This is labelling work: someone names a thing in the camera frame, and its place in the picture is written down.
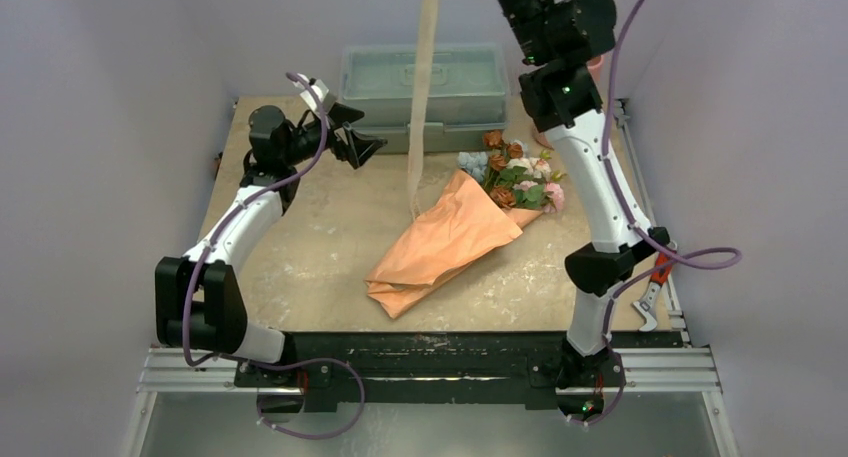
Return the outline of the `beige ribbon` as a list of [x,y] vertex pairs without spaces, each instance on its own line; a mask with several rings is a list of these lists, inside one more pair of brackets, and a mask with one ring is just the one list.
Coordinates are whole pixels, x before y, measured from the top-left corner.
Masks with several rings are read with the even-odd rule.
[[417,219],[421,213],[418,189],[424,168],[424,127],[431,87],[439,7],[440,0],[422,0],[419,15],[406,178],[408,207],[412,220]]

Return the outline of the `orange wrapping paper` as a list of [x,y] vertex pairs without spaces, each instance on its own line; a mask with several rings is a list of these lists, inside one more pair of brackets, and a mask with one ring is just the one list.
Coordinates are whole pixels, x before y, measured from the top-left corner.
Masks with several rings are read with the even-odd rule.
[[365,278],[367,296],[396,319],[489,252],[510,244],[540,210],[502,209],[457,170]]

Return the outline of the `artificial flower bouquet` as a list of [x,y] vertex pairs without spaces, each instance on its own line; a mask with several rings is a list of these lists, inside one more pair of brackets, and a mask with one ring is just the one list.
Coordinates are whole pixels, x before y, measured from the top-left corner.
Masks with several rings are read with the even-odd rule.
[[564,174],[549,163],[550,153],[532,155],[525,143],[508,140],[500,130],[482,136],[485,150],[460,152],[457,164],[503,209],[558,213],[565,207]]

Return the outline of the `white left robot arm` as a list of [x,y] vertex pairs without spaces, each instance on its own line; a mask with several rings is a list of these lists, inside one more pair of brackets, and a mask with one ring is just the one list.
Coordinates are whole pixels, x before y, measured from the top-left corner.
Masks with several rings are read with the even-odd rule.
[[237,275],[293,203],[303,175],[297,165],[311,168],[330,151],[357,169],[386,145],[386,140],[354,129],[363,116],[340,103],[308,109],[298,122],[272,105],[251,113],[250,148],[230,207],[190,250],[180,257],[164,257],[155,267],[156,335],[161,344],[259,362],[260,374],[275,386],[295,379],[298,359],[284,350],[285,333],[249,320]]

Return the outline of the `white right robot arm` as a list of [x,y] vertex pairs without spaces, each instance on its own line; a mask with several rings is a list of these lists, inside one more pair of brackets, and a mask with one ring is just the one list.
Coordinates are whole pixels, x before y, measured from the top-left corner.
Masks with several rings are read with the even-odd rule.
[[564,260],[576,296],[561,369],[569,381],[584,384],[609,354],[617,291],[671,238],[650,222],[627,185],[587,68],[615,47],[614,0],[497,2],[533,68],[519,77],[524,109],[565,165],[589,222],[589,243]]

